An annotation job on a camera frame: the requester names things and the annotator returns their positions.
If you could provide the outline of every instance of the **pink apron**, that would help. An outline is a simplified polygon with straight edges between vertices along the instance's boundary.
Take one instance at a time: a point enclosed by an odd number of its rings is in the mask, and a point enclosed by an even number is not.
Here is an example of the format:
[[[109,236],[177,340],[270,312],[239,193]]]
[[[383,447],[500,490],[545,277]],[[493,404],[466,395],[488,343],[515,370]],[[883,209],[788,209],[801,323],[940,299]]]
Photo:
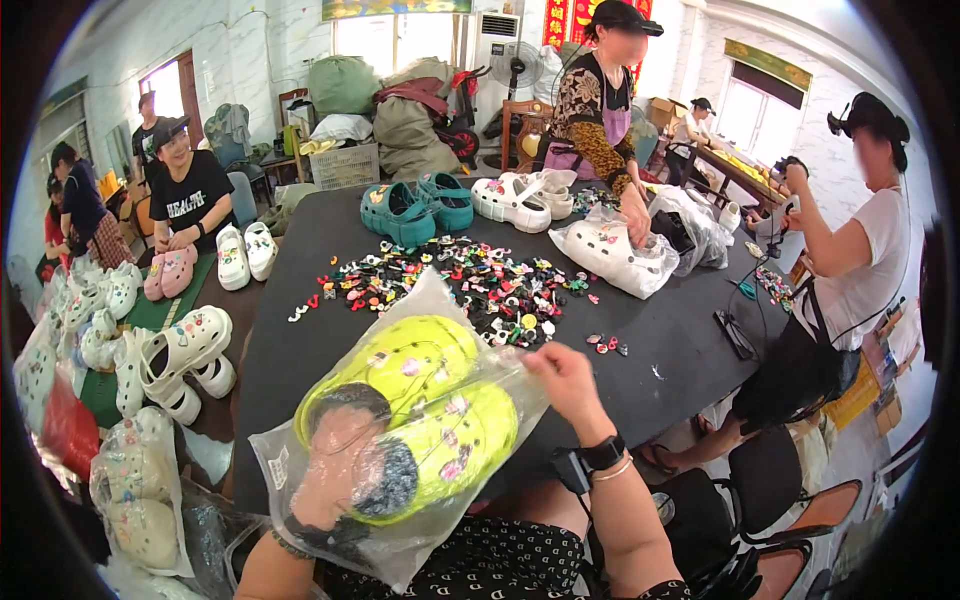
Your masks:
[[[623,141],[627,132],[630,130],[630,107],[627,106],[621,110],[610,110],[607,108],[606,86],[604,86],[601,102],[603,106],[603,129],[607,134],[607,142],[611,146],[616,146]],[[569,169],[577,172],[578,180],[597,180],[596,173],[593,172],[593,165],[588,160],[580,156],[573,145],[566,141],[551,140],[546,149],[546,156],[543,157],[543,168],[545,169]]]

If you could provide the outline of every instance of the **air conditioner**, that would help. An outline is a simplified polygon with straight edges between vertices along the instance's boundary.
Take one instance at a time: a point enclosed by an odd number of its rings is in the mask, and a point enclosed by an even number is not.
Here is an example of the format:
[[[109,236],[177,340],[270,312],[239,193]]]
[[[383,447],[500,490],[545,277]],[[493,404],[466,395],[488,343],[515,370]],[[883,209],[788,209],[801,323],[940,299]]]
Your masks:
[[[492,58],[501,56],[505,45],[520,39],[520,17],[515,14],[499,12],[478,12],[470,20],[467,42],[473,46],[473,56],[467,56],[467,69],[491,66]],[[473,105],[476,107],[476,131],[480,133],[491,117],[507,99],[509,89],[488,74],[477,80],[477,95]],[[490,142],[483,139],[484,145]]]

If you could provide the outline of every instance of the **green cutting mat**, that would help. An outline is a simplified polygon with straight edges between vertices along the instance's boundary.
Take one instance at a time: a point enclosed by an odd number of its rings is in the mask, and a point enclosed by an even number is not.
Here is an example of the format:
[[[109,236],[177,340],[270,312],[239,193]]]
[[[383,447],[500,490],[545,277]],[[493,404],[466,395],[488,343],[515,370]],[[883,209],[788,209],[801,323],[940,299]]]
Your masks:
[[[169,327],[171,323],[181,319],[183,315],[193,310],[200,288],[204,286],[206,275],[216,262],[216,254],[204,254],[197,259],[193,267],[193,279],[183,292],[173,299],[160,302],[151,302],[143,295],[143,288],[137,292],[136,304],[127,318],[120,323],[120,328],[144,327],[152,331],[160,331]],[[146,278],[149,267],[143,270]],[[120,412],[116,407],[117,377],[112,372],[89,370],[84,378],[84,388],[80,392],[81,402],[90,409],[97,425],[110,429],[120,421]]]

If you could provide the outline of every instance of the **black table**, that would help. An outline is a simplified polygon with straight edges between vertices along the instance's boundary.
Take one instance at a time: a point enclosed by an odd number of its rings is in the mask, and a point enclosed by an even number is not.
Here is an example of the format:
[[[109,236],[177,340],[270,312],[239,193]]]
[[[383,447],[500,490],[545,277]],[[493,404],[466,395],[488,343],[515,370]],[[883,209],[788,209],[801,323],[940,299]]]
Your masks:
[[[463,181],[469,186],[470,180]],[[244,364],[240,389],[238,429],[234,455],[233,498],[240,511],[266,514],[266,487],[248,436],[267,431],[290,419],[304,394],[346,354],[376,319],[373,312],[350,312],[346,299],[321,300],[296,323],[287,321],[294,307],[323,292],[317,277],[327,275],[330,259],[340,263],[377,254],[380,236],[364,228],[359,218],[363,188],[316,193],[305,197],[283,238],[267,287],[257,308],[253,335]],[[579,219],[571,216],[554,227]],[[476,216],[466,235],[495,248],[513,249],[514,259],[542,256],[569,272],[581,271],[566,258],[546,232],[530,235],[507,223]],[[723,271],[697,268],[687,277],[671,277],[648,300],[639,300],[608,285],[590,282],[599,297],[569,299],[556,340],[585,351],[593,361],[597,389],[613,422],[628,446],[640,444],[721,399],[756,370],[757,364],[739,360],[713,311],[727,308],[759,348],[778,336],[786,314],[759,291],[751,302],[727,282],[749,273],[756,261],[747,253],[743,231],[734,235],[730,266]],[[629,345],[629,355],[598,354],[585,340],[591,333],[615,335]],[[653,367],[663,380],[659,379]],[[573,429],[548,410],[523,446],[494,475],[482,497],[536,485],[553,476],[548,458],[558,446],[575,446]]]

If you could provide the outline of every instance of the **floral shirt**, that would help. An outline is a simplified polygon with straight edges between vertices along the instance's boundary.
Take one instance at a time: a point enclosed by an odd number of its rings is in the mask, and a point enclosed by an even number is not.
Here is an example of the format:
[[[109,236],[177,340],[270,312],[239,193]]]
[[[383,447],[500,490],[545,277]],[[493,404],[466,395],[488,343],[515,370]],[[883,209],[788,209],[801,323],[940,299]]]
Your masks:
[[[593,53],[587,53],[567,68],[550,124],[551,135],[571,143],[617,196],[631,182],[626,167],[634,158],[634,141],[627,132],[620,143],[611,146],[604,131],[603,110],[630,110],[633,97],[634,82],[627,67],[623,67],[623,83],[614,88]]]

